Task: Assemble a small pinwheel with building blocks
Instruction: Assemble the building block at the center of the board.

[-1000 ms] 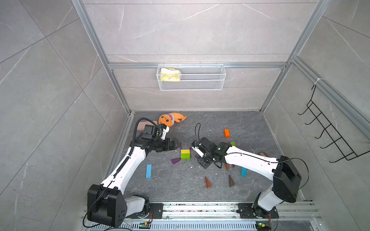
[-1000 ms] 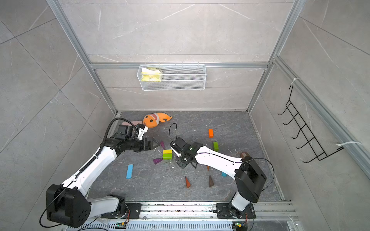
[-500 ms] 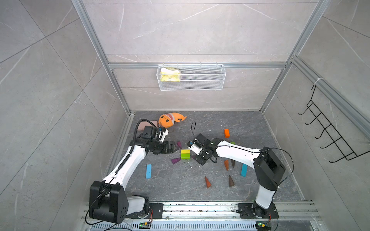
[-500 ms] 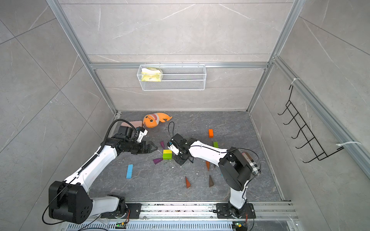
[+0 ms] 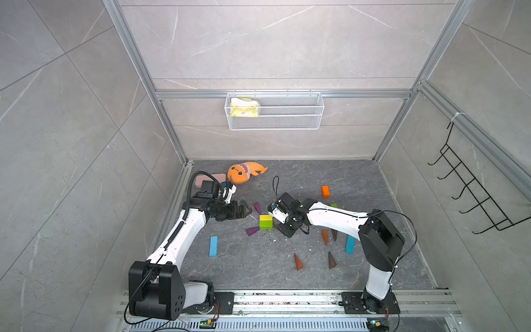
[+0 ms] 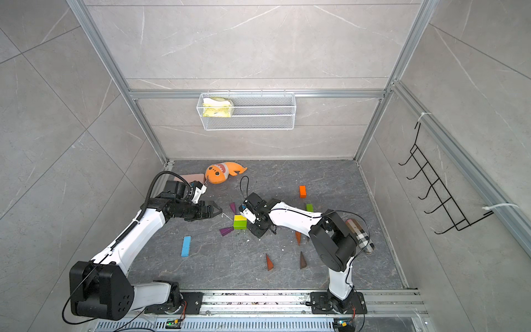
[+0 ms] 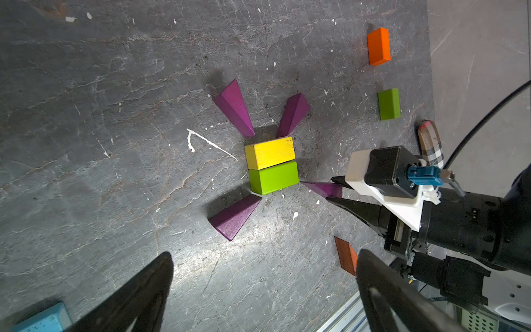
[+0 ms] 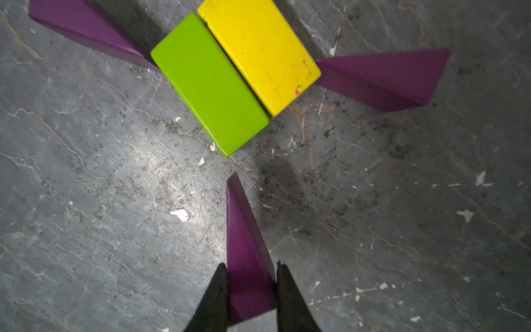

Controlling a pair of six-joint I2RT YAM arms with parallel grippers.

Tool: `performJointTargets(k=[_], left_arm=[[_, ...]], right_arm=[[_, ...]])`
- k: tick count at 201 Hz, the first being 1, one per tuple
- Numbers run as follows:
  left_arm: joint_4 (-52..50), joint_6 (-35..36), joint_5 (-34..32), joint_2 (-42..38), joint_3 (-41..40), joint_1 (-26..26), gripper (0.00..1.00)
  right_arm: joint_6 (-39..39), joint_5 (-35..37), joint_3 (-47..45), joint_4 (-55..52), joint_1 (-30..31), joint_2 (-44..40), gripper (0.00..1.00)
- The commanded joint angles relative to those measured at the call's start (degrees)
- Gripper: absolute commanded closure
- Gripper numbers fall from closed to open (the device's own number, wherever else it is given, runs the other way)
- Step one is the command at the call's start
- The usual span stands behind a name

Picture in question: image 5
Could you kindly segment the yellow rectangular block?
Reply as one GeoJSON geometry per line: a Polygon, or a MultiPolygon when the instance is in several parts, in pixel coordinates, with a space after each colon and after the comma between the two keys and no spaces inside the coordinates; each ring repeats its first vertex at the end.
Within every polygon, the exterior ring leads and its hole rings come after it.
{"type": "Polygon", "coordinates": [[[263,214],[259,217],[259,220],[261,222],[266,222],[266,221],[272,221],[272,216],[268,215],[268,214],[263,214]]]}

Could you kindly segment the green rectangular block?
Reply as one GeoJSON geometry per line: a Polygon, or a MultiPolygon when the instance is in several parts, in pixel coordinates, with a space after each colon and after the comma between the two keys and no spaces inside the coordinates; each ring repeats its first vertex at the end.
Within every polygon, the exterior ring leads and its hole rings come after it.
{"type": "Polygon", "coordinates": [[[261,230],[271,230],[274,228],[273,220],[261,220],[259,222],[259,228],[261,230]]]}

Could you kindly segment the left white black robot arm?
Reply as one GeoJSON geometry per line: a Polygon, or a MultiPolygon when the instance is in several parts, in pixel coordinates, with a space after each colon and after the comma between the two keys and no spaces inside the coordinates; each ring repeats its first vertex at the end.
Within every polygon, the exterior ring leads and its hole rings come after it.
{"type": "Polygon", "coordinates": [[[213,218],[216,221],[244,219],[252,213],[245,201],[235,201],[236,186],[229,181],[204,181],[200,190],[187,192],[174,227],[161,245],[145,261],[135,261],[129,269],[129,301],[125,313],[149,319],[173,321],[185,311],[205,311],[215,305],[211,282],[181,277],[181,266],[194,239],[213,218]]]}

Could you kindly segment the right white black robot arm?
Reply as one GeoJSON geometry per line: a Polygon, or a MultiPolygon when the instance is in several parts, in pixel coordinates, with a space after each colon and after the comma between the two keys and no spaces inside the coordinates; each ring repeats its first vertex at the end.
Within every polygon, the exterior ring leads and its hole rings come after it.
{"type": "Polygon", "coordinates": [[[280,222],[279,230],[288,238],[303,225],[322,226],[354,237],[369,263],[369,276],[364,290],[341,293],[338,304],[347,314],[400,314],[391,278],[405,238],[384,211],[353,212],[314,199],[300,202],[284,193],[268,206],[268,214],[280,222]]]}

